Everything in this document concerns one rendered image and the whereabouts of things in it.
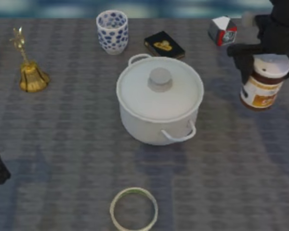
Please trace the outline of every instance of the table surface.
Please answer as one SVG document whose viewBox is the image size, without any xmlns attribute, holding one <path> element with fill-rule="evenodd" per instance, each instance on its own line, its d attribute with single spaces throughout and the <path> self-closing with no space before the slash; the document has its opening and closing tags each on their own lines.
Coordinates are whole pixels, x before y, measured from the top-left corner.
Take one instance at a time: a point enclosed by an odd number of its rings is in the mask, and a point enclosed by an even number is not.
<svg viewBox="0 0 289 231">
<path fill-rule="evenodd" d="M 238 42 L 257 42 L 238 24 Z M 157 199 L 153 231 L 289 231 L 289 80 L 274 107 L 239 101 L 240 75 L 209 20 L 132 19 L 124 53 L 109 56 L 90 19 L 0 19 L 0 154 L 12 178 L 0 186 L 0 231 L 114 231 L 110 202 L 127 187 Z M 39 93 L 19 89 L 23 26 L 27 54 L 50 75 Z M 143 39 L 165 30 L 204 82 L 197 135 L 165 147 L 141 144 L 121 124 L 115 93 Z M 123 226 L 152 216 L 137 196 L 116 211 Z"/>
</svg>

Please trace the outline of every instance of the gold bell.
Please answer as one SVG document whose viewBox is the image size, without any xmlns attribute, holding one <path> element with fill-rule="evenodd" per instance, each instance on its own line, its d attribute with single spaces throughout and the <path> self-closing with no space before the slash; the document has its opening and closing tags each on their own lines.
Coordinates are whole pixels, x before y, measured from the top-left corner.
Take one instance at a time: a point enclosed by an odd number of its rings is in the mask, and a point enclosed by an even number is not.
<svg viewBox="0 0 289 231">
<path fill-rule="evenodd" d="M 20 51 L 24 62 L 21 65 L 21 80 L 20 88 L 25 92 L 38 92 L 45 89 L 50 82 L 48 74 L 44 73 L 34 61 L 29 61 L 25 53 L 25 37 L 22 35 L 22 28 L 16 30 L 14 28 L 15 38 L 11 39 L 14 42 L 15 48 Z"/>
</svg>

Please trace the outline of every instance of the green and white bracelet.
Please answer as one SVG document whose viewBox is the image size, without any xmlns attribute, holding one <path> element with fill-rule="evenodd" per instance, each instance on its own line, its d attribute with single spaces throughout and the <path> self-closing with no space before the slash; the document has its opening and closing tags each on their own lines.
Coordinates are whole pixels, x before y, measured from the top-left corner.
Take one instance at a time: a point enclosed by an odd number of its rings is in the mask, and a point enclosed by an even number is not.
<svg viewBox="0 0 289 231">
<path fill-rule="evenodd" d="M 144 228 L 139 229 L 139 230 L 129 230 L 127 228 L 122 227 L 116 220 L 114 212 L 115 212 L 115 206 L 118 202 L 118 200 L 120 198 L 122 198 L 125 195 L 131 194 L 131 193 L 136 193 L 136 194 L 141 194 L 143 196 L 146 196 L 147 198 L 149 198 L 154 206 L 154 216 L 152 221 Z M 157 219 L 158 219 L 158 203 L 156 202 L 156 199 L 154 198 L 154 196 L 147 190 L 142 189 L 142 188 L 127 188 L 122 190 L 121 192 L 119 192 L 115 198 L 112 200 L 111 204 L 110 204 L 110 216 L 111 216 L 111 220 L 114 223 L 115 227 L 119 230 L 119 231 L 149 231 L 154 224 L 156 223 Z"/>
</svg>

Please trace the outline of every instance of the jar lid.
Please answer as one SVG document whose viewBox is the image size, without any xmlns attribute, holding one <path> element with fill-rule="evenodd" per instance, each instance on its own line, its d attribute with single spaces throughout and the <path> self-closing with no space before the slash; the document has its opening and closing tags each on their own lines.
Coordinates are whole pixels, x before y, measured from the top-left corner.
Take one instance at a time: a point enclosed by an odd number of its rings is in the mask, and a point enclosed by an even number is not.
<svg viewBox="0 0 289 231">
<path fill-rule="evenodd" d="M 255 71 L 267 78 L 281 78 L 289 72 L 289 58 L 286 55 L 258 54 L 254 55 Z"/>
<path fill-rule="evenodd" d="M 127 67 L 117 82 L 118 100 L 143 120 L 179 119 L 198 108 L 203 83 L 189 65 L 166 57 L 148 57 Z"/>
</svg>

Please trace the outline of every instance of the blue and white cup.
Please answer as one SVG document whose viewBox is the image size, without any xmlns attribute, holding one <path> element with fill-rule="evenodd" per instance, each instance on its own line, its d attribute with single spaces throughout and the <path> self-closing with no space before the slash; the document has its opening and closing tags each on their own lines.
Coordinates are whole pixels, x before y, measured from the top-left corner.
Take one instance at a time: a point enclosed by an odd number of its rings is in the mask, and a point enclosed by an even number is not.
<svg viewBox="0 0 289 231">
<path fill-rule="evenodd" d="M 109 10 L 96 18 L 98 40 L 108 54 L 120 54 L 129 41 L 128 18 L 121 12 Z"/>
</svg>

